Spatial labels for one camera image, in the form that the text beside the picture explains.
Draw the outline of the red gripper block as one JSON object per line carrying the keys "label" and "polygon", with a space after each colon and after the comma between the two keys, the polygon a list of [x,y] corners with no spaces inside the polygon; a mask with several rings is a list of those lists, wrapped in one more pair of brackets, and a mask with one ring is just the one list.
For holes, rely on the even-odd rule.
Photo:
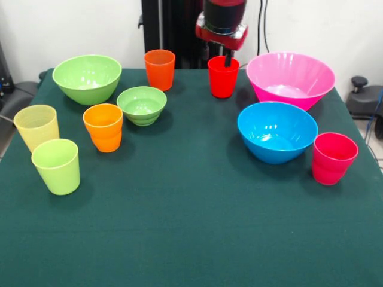
{"label": "red gripper block", "polygon": [[206,24],[205,16],[200,14],[196,21],[196,36],[206,42],[222,45],[222,56],[226,57],[226,67],[230,67],[234,55],[233,50],[239,50],[244,44],[248,34],[248,26],[240,24],[233,33],[223,35],[212,32]]}

